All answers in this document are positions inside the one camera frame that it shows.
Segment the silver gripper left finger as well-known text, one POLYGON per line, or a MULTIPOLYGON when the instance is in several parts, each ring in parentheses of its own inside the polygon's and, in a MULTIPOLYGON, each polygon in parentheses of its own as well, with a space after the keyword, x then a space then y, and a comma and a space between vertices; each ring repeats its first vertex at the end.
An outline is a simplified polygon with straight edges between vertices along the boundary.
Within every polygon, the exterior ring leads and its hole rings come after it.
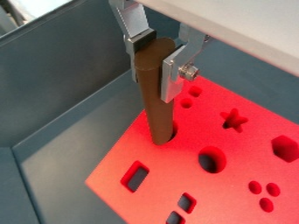
POLYGON ((116 21, 124 33, 126 52, 131 59, 132 79, 138 81, 135 56, 146 45, 156 39, 156 30, 147 22, 144 6, 135 0, 108 0, 116 21))

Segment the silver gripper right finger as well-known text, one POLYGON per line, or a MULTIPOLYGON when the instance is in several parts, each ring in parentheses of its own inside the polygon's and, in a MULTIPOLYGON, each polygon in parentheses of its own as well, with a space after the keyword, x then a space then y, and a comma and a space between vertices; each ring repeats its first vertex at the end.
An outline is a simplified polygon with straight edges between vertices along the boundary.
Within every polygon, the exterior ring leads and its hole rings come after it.
POLYGON ((162 100, 168 103, 182 92, 183 82, 194 81, 200 74, 200 69, 194 61, 210 41, 210 36, 180 24, 179 39, 182 44, 163 60, 162 75, 162 100))

